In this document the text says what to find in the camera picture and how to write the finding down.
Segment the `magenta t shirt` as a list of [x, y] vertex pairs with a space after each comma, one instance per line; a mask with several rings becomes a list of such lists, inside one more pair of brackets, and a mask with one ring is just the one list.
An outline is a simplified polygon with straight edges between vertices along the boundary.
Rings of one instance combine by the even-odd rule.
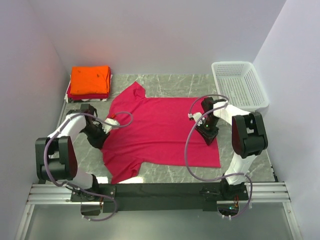
[[201, 112], [200, 102], [194, 97], [146, 97], [145, 89], [134, 82], [111, 103], [108, 117], [120, 124], [114, 129], [101, 149], [104, 165], [117, 184], [139, 173], [142, 163], [184, 166], [187, 137], [195, 124], [188, 118], [190, 107]]

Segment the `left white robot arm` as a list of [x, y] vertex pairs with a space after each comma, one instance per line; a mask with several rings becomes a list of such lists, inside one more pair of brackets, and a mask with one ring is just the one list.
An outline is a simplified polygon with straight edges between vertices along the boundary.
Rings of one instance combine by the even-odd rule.
[[95, 175], [89, 174], [78, 168], [78, 162], [73, 142], [78, 134], [84, 133], [89, 144], [102, 149], [104, 142], [110, 135], [103, 130], [103, 124], [95, 118], [98, 116], [97, 109], [90, 104], [82, 104], [80, 109], [67, 112], [67, 119], [60, 127], [47, 137], [40, 137], [35, 141], [36, 175], [41, 181], [50, 181], [47, 169], [58, 184], [69, 182], [74, 187], [71, 189], [75, 195], [87, 201], [99, 199], [100, 188]]

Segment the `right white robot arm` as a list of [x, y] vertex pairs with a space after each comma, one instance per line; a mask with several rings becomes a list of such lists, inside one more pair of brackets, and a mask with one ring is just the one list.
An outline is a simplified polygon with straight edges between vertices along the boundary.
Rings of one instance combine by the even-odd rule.
[[226, 97], [205, 97], [201, 102], [203, 112], [188, 113], [194, 120], [195, 129], [209, 146], [219, 133], [217, 123], [225, 121], [231, 126], [233, 157], [219, 183], [216, 196], [221, 200], [237, 200], [245, 195], [246, 174], [253, 161], [268, 147], [268, 138], [263, 117], [259, 112], [242, 110], [229, 103]]

